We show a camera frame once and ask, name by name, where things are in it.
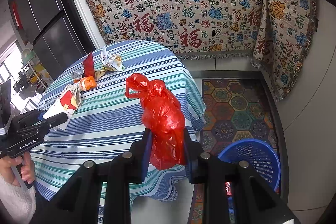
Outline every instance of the laundry basket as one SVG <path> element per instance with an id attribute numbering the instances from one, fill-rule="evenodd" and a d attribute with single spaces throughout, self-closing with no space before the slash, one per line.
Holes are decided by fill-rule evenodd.
<path id="1" fill-rule="evenodd" d="M 273 149 L 263 141 L 243 139 L 226 147 L 218 158 L 225 162 L 247 161 L 276 190 L 280 181 L 280 162 Z"/>

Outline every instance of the floor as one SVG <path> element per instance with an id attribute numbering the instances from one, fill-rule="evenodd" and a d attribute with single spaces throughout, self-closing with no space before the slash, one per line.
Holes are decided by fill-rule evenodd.
<path id="1" fill-rule="evenodd" d="M 256 70 L 246 58 L 208 59 L 208 60 L 185 60 L 182 62 L 189 71 L 193 70 Z M 202 79 L 195 79 L 202 93 Z M 194 186 L 185 179 L 176 184 L 178 198 L 169 203 L 157 201 L 151 198 L 138 197 L 132 208 L 133 224 L 187 224 L 189 210 L 193 196 Z M 325 207 L 311 210 L 293 211 L 301 224 L 315 224 L 324 212 Z"/>

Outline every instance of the human hand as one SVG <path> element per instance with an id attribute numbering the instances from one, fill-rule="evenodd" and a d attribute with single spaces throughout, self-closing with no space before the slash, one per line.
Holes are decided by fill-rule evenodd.
<path id="1" fill-rule="evenodd" d="M 14 176 L 14 173 L 11 169 L 11 166 L 17 166 L 23 164 L 21 167 L 22 180 L 27 181 L 28 184 L 31 184 L 35 180 L 35 164 L 32 161 L 31 155 L 29 152 L 25 152 L 22 157 L 16 157 L 11 159 L 8 156 L 0 159 L 0 174 L 4 180 L 8 183 L 11 183 L 15 186 L 20 186 L 18 180 Z"/>

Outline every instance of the person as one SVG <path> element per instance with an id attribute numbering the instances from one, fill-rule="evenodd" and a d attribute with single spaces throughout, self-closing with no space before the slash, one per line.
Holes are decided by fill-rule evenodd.
<path id="1" fill-rule="evenodd" d="M 4 223 L 28 224 L 36 209 L 34 186 L 24 191 L 11 166 L 23 164 L 21 167 L 22 180 L 29 184 L 35 180 L 35 164 L 29 152 L 15 159 L 8 156 L 0 159 L 0 220 Z"/>

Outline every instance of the round table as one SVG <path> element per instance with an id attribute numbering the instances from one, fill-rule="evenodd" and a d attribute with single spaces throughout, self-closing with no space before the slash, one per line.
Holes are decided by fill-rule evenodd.
<path id="1" fill-rule="evenodd" d="M 31 150 L 36 166 L 36 188 L 47 200 L 85 161 L 93 160 L 97 164 L 110 161 L 142 138 L 140 101 L 125 97 L 125 80 L 135 72 L 149 80 L 161 79 L 166 83 L 181 103 L 192 140 L 196 140 L 195 132 L 204 126 L 205 105 L 201 94 L 188 70 L 170 50 L 152 41 L 124 41 L 108 45 L 106 50 L 121 55 L 125 70 L 107 72 L 97 81 L 96 88 L 81 92 L 82 106 L 74 113 L 66 130 L 51 130 L 45 142 Z M 93 52 L 95 69 L 102 67 L 100 52 Z M 48 109 L 64 87 L 73 83 L 70 73 L 82 68 L 85 58 L 75 62 L 52 83 L 38 109 Z M 184 178 L 184 166 L 159 171 L 149 165 L 145 182 L 130 185 L 131 203 L 140 195 L 162 201 L 175 200 L 174 184 Z M 100 217 L 105 191 L 106 184 L 103 184 Z"/>

